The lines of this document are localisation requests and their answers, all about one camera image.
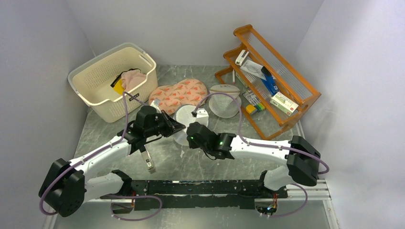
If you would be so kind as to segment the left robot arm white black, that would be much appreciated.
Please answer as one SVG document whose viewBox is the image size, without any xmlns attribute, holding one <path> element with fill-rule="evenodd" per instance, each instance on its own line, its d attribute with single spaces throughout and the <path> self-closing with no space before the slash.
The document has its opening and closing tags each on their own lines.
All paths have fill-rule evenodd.
<svg viewBox="0 0 405 229">
<path fill-rule="evenodd" d="M 185 129 L 185 125 L 171 118 L 165 111 L 152 106 L 143 106 L 133 121 L 126 121 L 124 129 L 109 142 L 92 152 L 66 161 L 54 161 L 39 190 L 40 210 L 48 211 L 44 203 L 54 209 L 53 214 L 68 217 L 82 204 L 99 197 L 134 197 L 132 179 L 120 170 L 113 170 L 105 176 L 97 173 L 109 164 L 123 159 L 136 151 L 146 152 L 147 138 L 169 137 Z"/>
</svg>

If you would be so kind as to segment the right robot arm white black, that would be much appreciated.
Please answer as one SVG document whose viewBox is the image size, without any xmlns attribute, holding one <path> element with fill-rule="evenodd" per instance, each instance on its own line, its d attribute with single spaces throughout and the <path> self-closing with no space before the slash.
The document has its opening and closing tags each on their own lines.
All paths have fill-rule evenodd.
<svg viewBox="0 0 405 229">
<path fill-rule="evenodd" d="M 265 172 L 258 184 L 262 197 L 268 198 L 292 183 L 313 187 L 318 182 L 320 153 L 301 136 L 283 141 L 251 139 L 231 133 L 216 134 L 198 122 L 190 124 L 186 134 L 190 148 L 200 148 L 215 159 L 251 158 L 278 164 Z"/>
</svg>

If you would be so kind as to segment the white cylindrical mesh laundry bag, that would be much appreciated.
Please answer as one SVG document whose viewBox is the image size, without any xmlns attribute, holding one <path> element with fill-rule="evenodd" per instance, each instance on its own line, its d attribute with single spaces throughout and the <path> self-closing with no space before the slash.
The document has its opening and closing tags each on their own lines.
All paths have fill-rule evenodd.
<svg viewBox="0 0 405 229">
<path fill-rule="evenodd" d="M 173 135 L 173 139 L 175 140 L 175 142 L 182 146 L 189 145 L 189 143 L 187 141 L 186 131 L 187 131 L 187 128 L 189 127 L 189 125 L 193 121 L 192 111 L 194 111 L 195 108 L 196 108 L 196 106 L 194 106 L 194 105 L 185 104 L 185 105 L 180 106 L 174 114 L 174 119 L 177 122 L 186 126 L 185 129 L 183 129 L 180 132 L 177 132 Z"/>
</svg>

